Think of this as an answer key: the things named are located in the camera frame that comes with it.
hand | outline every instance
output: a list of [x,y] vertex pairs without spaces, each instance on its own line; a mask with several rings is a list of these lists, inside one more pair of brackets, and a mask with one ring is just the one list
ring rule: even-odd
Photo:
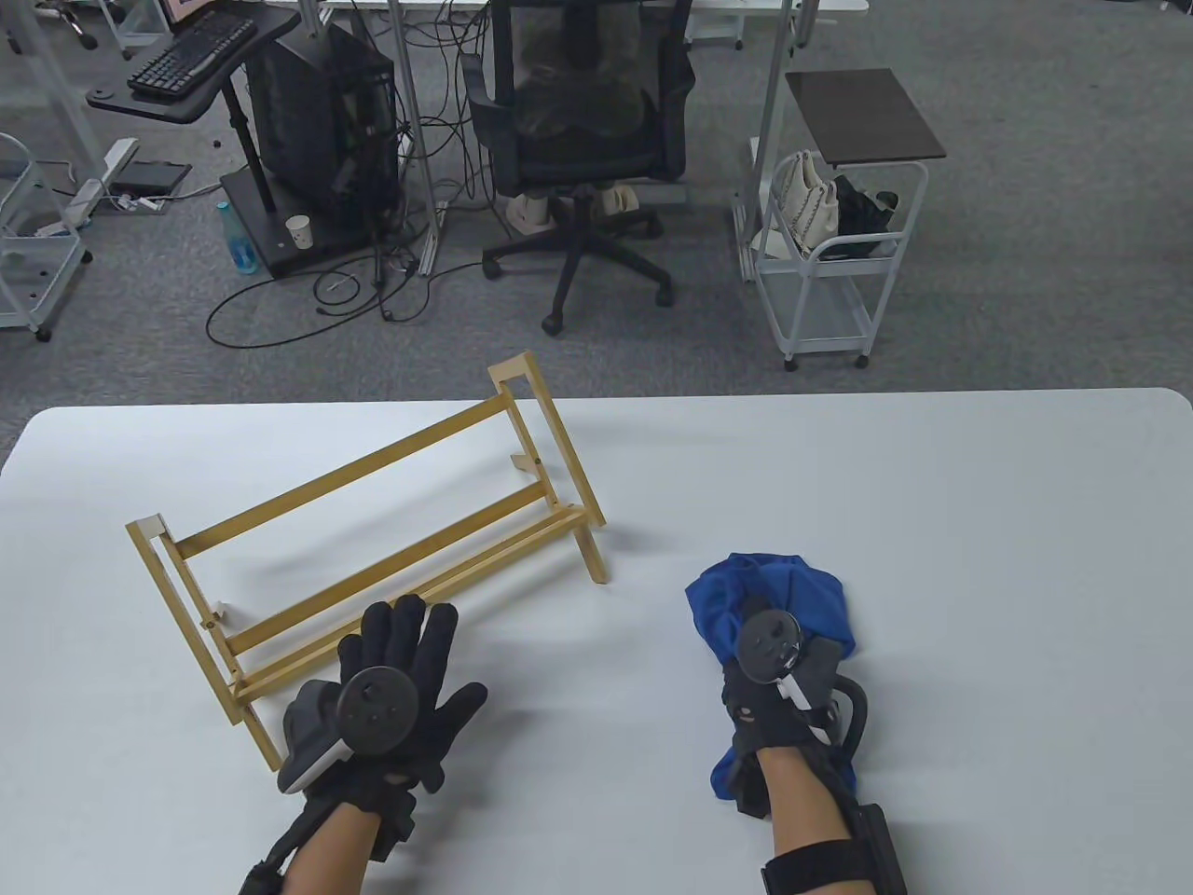
[[734,720],[734,751],[738,757],[752,755],[764,748],[796,746],[817,748],[822,743],[811,732],[811,724],[828,728],[828,708],[833,693],[841,647],[824,637],[809,640],[792,674],[811,712],[796,708],[783,697],[775,684],[758,684],[746,677],[737,660],[724,666],[725,685],[721,700]]
[[458,619],[459,613],[450,604],[438,604],[428,612],[421,598],[406,594],[392,609],[387,603],[375,603],[365,610],[360,634],[350,634],[340,641],[342,684],[364,668],[389,666],[406,672],[419,692],[418,718],[396,748],[384,755],[356,755],[338,763],[307,789],[308,798],[348,802],[381,815],[378,847],[383,839],[391,840],[392,847],[392,841],[409,835],[414,826],[409,820],[414,808],[409,790],[419,783],[428,792],[439,790],[444,782],[444,757],[489,696],[482,684],[474,681],[437,708]]

keyboard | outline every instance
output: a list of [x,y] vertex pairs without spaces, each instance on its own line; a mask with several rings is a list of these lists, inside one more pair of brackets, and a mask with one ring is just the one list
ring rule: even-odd
[[218,10],[199,14],[169,45],[147,60],[128,80],[135,93],[181,99],[206,73],[228,58],[256,33],[252,19]]

forearm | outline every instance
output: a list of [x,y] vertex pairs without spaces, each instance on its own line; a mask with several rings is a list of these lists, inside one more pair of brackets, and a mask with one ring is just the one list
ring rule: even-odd
[[[832,794],[804,761],[799,749],[760,749],[758,753],[771,796],[774,853],[786,854],[816,842],[851,839]],[[816,895],[874,895],[869,882],[824,885]]]
[[282,895],[359,895],[381,817],[341,804],[295,854]]

chair base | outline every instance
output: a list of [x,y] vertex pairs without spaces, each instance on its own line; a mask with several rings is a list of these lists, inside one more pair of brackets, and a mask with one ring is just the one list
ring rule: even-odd
[[563,332],[563,304],[568,300],[568,290],[571,288],[571,280],[576,276],[576,268],[580,266],[580,258],[583,254],[600,255],[657,283],[659,291],[655,294],[655,304],[659,307],[669,308],[675,303],[670,274],[637,252],[626,248],[616,239],[639,224],[645,224],[648,236],[661,236],[662,223],[657,212],[637,209],[594,221],[594,199],[593,195],[575,196],[574,210],[569,211],[563,202],[557,197],[551,197],[548,200],[548,206],[556,223],[554,229],[524,236],[503,246],[487,248],[481,253],[481,270],[488,279],[496,279],[501,276],[501,266],[497,260],[506,255],[526,252],[567,253],[560,283],[555,288],[551,313],[543,317],[543,332],[548,335],[558,335]]

water bottle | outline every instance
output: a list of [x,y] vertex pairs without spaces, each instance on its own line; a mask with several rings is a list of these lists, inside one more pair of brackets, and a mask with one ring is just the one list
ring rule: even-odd
[[256,273],[256,252],[253,251],[253,243],[241,227],[236,212],[227,202],[216,205],[216,210],[220,211],[220,223],[223,224],[224,240],[228,242],[228,251],[231,252],[236,270],[245,274]]

